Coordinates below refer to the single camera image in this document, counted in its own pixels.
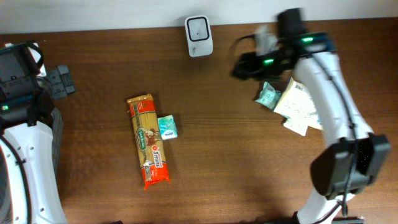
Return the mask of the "teal wet wipes pack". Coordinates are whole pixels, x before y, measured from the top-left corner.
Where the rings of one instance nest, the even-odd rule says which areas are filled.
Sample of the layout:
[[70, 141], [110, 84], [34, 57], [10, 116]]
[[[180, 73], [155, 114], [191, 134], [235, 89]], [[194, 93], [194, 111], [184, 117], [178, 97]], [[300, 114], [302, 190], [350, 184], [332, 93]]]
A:
[[270, 110], [274, 110], [281, 96], [281, 91], [276, 90], [270, 83], [265, 82], [259, 98], [255, 102], [266, 106]]

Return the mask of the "pale yellow snack package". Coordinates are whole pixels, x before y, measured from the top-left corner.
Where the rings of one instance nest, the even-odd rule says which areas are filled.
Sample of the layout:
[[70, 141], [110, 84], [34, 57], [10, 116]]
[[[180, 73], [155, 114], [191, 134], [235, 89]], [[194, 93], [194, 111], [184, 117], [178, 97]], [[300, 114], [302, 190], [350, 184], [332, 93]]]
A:
[[289, 78], [273, 112], [300, 124], [322, 130], [318, 112], [307, 87]]

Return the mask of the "white cream tube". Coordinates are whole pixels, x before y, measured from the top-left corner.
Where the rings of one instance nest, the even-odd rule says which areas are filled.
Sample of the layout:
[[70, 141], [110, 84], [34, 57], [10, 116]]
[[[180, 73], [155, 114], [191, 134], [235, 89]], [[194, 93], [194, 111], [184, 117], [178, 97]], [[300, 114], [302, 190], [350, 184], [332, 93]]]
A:
[[283, 126], [301, 136], [306, 136], [308, 125], [301, 122], [296, 121], [295, 119], [286, 118], [283, 122]]

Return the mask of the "small teal tissue pack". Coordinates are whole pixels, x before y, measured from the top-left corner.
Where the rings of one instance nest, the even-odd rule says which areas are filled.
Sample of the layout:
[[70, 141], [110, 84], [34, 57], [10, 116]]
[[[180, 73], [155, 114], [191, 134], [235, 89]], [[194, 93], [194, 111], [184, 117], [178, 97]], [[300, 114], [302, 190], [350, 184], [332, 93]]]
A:
[[172, 115], [157, 118], [160, 135], [163, 140], [175, 139], [178, 137], [177, 127]]

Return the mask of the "orange spaghetti package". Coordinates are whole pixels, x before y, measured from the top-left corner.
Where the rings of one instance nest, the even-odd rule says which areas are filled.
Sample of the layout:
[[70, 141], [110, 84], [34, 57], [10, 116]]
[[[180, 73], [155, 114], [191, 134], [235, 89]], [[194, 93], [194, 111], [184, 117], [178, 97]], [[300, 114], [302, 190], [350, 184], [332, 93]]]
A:
[[168, 163], [160, 134], [153, 96], [150, 94], [126, 100], [145, 189], [166, 180], [170, 182]]

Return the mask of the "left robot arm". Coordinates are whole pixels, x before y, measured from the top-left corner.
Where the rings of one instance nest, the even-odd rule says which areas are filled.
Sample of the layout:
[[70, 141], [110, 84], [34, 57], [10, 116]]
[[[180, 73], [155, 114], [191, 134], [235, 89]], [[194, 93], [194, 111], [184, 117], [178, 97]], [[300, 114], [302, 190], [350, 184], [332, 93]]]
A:
[[48, 71], [34, 40], [1, 49], [1, 223], [66, 223], [56, 174], [63, 119], [76, 92], [66, 65]]

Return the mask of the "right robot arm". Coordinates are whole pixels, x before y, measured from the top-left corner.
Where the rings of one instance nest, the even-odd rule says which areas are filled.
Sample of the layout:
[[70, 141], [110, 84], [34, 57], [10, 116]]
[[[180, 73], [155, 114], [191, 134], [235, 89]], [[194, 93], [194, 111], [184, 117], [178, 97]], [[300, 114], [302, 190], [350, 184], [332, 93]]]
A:
[[306, 204], [282, 223], [359, 223], [348, 201], [377, 180], [391, 144], [365, 122], [342, 76], [326, 32], [309, 32], [300, 9], [277, 15], [277, 47], [242, 54], [232, 76], [277, 80], [285, 71], [307, 87], [323, 129], [325, 151], [310, 166], [313, 190]]

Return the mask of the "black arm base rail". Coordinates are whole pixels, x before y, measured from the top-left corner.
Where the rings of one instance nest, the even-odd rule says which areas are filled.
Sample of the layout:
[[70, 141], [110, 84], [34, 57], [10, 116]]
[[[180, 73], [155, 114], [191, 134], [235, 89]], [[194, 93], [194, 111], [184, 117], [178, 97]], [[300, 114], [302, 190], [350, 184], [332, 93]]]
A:
[[365, 221], [363, 218], [358, 217], [337, 218], [331, 224], [365, 224]]

